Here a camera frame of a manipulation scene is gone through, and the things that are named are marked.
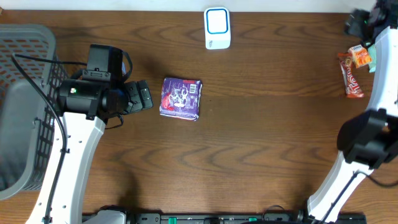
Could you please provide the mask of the red orange snack bar wrapper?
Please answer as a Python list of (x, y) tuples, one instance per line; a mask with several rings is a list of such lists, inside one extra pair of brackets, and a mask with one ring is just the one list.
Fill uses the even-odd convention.
[(349, 53), (339, 53), (338, 60), (345, 83), (346, 97), (362, 98), (364, 93), (352, 73), (353, 61), (351, 55)]

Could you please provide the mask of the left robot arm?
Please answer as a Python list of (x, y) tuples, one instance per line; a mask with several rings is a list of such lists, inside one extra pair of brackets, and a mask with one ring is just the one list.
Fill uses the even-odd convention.
[(147, 82), (130, 82), (129, 54), (108, 45), (90, 45), (88, 61), (61, 82), (56, 103), (52, 152), (28, 223), (82, 223), (88, 176), (97, 145), (111, 118), (153, 107)]

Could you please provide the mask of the mint green snack packet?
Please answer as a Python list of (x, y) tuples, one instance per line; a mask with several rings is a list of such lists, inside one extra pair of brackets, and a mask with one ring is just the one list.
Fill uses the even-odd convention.
[(369, 73), (374, 73), (376, 71), (376, 65), (377, 65), (376, 47), (374, 44), (372, 44), (368, 47), (368, 53), (371, 58), (371, 62), (368, 64), (369, 65)]

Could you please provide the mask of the small orange white packet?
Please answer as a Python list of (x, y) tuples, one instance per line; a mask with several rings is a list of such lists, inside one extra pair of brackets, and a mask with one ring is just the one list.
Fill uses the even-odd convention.
[(372, 62), (370, 54), (362, 45), (356, 45), (349, 48), (348, 53), (351, 55), (356, 68), (363, 67)]

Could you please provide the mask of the purple Carefree packet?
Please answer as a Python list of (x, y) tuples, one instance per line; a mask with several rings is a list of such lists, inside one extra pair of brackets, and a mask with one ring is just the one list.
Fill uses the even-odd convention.
[(202, 82), (165, 78), (159, 112), (162, 116), (196, 121), (199, 118)]

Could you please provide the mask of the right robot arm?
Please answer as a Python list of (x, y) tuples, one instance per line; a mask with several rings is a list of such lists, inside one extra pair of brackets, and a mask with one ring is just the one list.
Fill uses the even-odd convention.
[(335, 223), (356, 187), (397, 157), (397, 1), (376, 1), (372, 11), (354, 10), (345, 33), (375, 46), (373, 89), (366, 110), (342, 125), (338, 156), (307, 200), (303, 223)]

